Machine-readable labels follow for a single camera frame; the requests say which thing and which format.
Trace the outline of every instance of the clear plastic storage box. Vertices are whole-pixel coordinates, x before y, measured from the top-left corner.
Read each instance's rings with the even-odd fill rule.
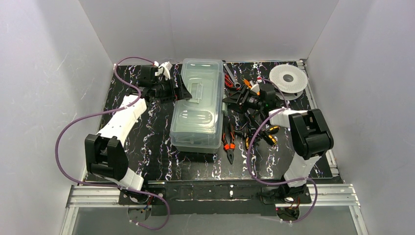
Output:
[[[171,143],[179,151],[216,153],[222,143],[223,62],[185,59],[182,78],[192,99],[176,101]]]

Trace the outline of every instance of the orange-handled pliers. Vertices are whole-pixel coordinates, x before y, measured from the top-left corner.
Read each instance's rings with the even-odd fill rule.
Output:
[[[229,122],[228,117],[223,118],[223,134],[222,142],[223,149],[226,151],[229,163],[233,164],[233,150],[235,149],[235,132],[232,124]]]

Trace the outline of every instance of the white wall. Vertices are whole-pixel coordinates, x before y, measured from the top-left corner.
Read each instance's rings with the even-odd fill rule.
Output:
[[[127,55],[181,62],[307,58],[338,0],[80,2],[113,62]]]
[[[415,1],[340,0],[308,60],[371,234],[414,234]]]
[[[0,54],[0,233],[59,234],[71,182],[55,141],[73,118],[102,108],[113,66],[77,0],[2,1]],[[97,123],[63,138],[63,166],[76,178]]]

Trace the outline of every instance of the glass panel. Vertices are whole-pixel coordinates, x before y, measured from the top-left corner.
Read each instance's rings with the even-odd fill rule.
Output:
[[[304,214],[308,207],[301,207]],[[164,216],[151,216],[145,222],[159,226]],[[129,223],[126,208],[79,208],[73,235],[153,235],[154,231]],[[349,207],[315,207],[303,221],[290,227],[278,217],[256,214],[172,215],[157,234],[186,235],[287,235],[357,234]]]

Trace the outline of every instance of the black marbled mat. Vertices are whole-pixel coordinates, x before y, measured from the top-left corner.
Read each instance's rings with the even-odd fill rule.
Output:
[[[270,70],[279,64],[297,65],[295,62],[250,62],[228,63],[228,66],[231,70],[233,69],[235,76],[241,82],[243,78],[248,77],[268,78]],[[181,65],[174,65],[171,74],[176,76],[180,71]],[[135,84],[135,79],[140,74],[140,66],[120,66],[118,73],[126,81]],[[125,85],[113,77],[105,110],[119,107],[126,89]],[[289,104],[294,110],[310,109],[305,92]],[[141,173],[148,181],[251,179],[247,171],[247,152],[239,137],[235,140],[236,149],[232,165],[223,149],[220,149],[217,154],[178,152],[171,145],[169,137],[172,114],[173,103],[159,104],[159,102],[155,102],[148,105],[147,111],[134,125],[125,143],[126,154],[132,170]],[[229,116],[236,121],[236,127],[243,124],[239,121],[241,115],[230,112]],[[111,117],[112,115],[105,115],[102,118],[101,128]],[[261,141],[259,146],[255,148],[253,164],[254,171],[259,178],[279,179],[288,169],[294,155],[292,145],[289,142],[290,136],[290,131],[282,128],[276,134],[278,139],[276,146],[271,147],[265,141]],[[322,157],[317,162],[310,177],[332,177],[326,157]],[[87,180],[97,179],[91,175],[87,176]]]

